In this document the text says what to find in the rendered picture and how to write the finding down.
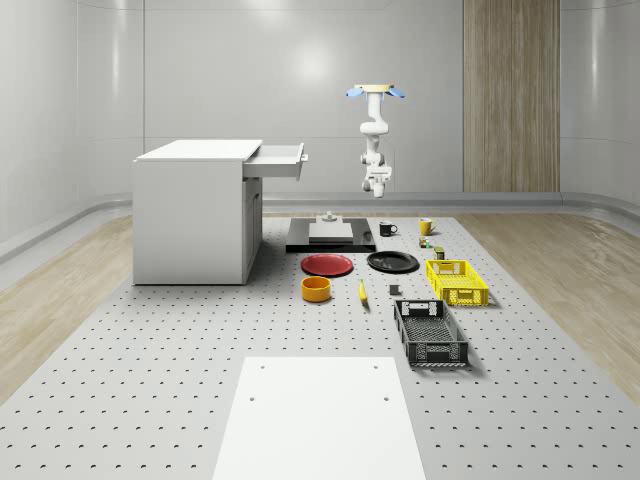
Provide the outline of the white drawer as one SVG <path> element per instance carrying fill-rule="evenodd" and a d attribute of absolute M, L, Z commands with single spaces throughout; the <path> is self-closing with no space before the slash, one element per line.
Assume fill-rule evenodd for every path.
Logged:
<path fill-rule="evenodd" d="M 304 144 L 261 145 L 243 163 L 244 177 L 300 178 L 303 164 L 308 160 Z"/>

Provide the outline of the red plate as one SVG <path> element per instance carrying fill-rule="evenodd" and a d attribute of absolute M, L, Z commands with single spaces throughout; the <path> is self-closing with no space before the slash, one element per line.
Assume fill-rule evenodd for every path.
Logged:
<path fill-rule="evenodd" d="M 315 254 L 302 259 L 300 266 L 312 276 L 338 277 L 353 270 L 352 261 L 339 254 Z"/>

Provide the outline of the drone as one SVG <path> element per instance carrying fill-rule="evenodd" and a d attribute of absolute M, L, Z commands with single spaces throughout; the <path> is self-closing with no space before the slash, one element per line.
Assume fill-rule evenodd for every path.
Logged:
<path fill-rule="evenodd" d="M 361 85 L 355 85 L 353 88 L 349 89 L 346 92 L 346 95 L 348 97 L 356 97 L 356 96 L 360 96 L 363 93 L 369 94 L 369 93 L 384 93 L 390 96 L 394 96 L 394 97 L 400 97 L 400 98 L 404 98 L 405 94 L 400 91 L 399 89 L 395 88 L 393 84 L 389 85 L 389 84 L 361 84 Z"/>

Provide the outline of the white cabinet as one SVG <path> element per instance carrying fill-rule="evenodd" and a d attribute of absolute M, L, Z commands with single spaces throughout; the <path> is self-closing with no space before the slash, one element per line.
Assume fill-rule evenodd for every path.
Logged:
<path fill-rule="evenodd" d="M 176 140 L 134 160 L 134 283 L 245 283 L 243 165 L 260 144 Z"/>

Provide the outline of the white board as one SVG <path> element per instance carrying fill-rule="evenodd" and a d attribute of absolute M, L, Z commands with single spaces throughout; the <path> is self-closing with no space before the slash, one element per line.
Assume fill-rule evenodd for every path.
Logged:
<path fill-rule="evenodd" d="M 213 480 L 425 480 L 394 359 L 246 358 Z"/>

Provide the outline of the black stove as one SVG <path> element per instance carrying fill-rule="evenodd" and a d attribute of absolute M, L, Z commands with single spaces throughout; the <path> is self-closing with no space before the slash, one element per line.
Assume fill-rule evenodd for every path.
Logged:
<path fill-rule="evenodd" d="M 314 218 L 293 218 L 287 236 L 288 253 L 372 253 L 373 234 L 365 218 L 345 218 L 327 212 Z"/>

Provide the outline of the black plate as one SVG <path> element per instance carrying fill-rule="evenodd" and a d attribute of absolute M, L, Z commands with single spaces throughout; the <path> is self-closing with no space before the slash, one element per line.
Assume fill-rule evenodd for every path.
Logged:
<path fill-rule="evenodd" d="M 390 274 L 411 273 L 419 269 L 418 260 L 399 251 L 378 251 L 367 257 L 368 265 L 380 272 Z"/>

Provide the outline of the yellow bowl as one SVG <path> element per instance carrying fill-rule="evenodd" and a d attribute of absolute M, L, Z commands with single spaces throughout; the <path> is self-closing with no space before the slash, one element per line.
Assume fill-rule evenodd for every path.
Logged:
<path fill-rule="evenodd" d="M 304 300 L 321 303 L 331 297 L 331 281 L 321 276 L 306 277 L 301 282 L 301 290 Z"/>

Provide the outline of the dark grey basket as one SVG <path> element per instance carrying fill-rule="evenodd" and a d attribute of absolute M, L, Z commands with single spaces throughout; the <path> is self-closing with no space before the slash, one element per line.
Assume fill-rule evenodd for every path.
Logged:
<path fill-rule="evenodd" d="M 396 300 L 394 316 L 405 355 L 417 366 L 464 366 L 468 340 L 442 300 Z"/>

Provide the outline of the yellow basket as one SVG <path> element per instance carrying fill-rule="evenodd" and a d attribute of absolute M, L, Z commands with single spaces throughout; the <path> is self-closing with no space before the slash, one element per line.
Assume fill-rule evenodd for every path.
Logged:
<path fill-rule="evenodd" d="M 428 260 L 426 276 L 438 299 L 449 305 L 489 303 L 489 289 L 466 260 Z"/>

